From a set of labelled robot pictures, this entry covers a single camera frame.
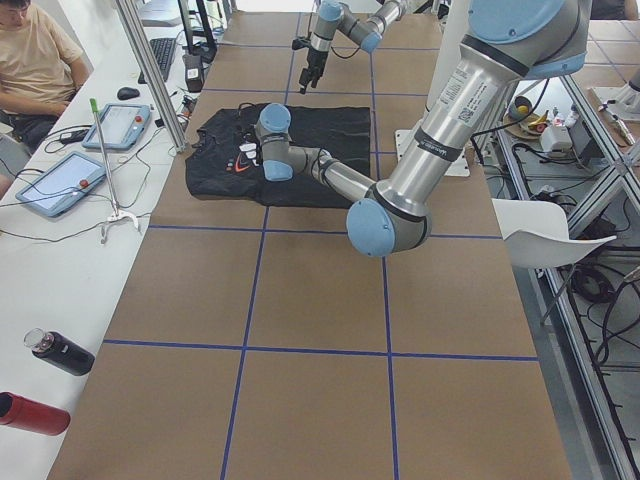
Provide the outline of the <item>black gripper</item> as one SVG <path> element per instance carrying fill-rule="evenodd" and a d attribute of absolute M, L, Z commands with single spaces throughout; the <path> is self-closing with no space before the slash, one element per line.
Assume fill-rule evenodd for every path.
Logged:
<path fill-rule="evenodd" d="M 316 88 L 319 80 L 324 74 L 327 51 L 310 48 L 307 54 L 307 67 L 303 69 L 299 77 L 299 93 L 304 95 L 310 82 L 311 88 Z"/>

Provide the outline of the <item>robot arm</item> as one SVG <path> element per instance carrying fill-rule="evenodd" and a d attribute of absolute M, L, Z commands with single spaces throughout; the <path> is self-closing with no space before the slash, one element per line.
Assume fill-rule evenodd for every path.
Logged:
<path fill-rule="evenodd" d="M 350 200 L 348 237 L 366 256 L 420 246 L 431 233 L 429 195 L 506 86 L 580 70 L 590 15 L 588 1 L 470 2 L 461 58 L 389 178 L 374 181 L 325 149 L 292 145 L 290 112 L 271 103 L 255 125 L 266 179 L 304 173 Z"/>
<path fill-rule="evenodd" d="M 406 13 L 407 5 L 407 1 L 383 1 L 376 12 L 366 20 L 360 20 L 346 3 L 321 1 L 314 26 L 306 36 L 296 37 L 292 41 L 293 50 L 308 50 L 307 66 L 302 69 L 299 78 L 299 92 L 305 94 L 309 86 L 317 86 L 324 74 L 336 32 L 344 34 L 358 49 L 372 53 L 389 25 Z"/>

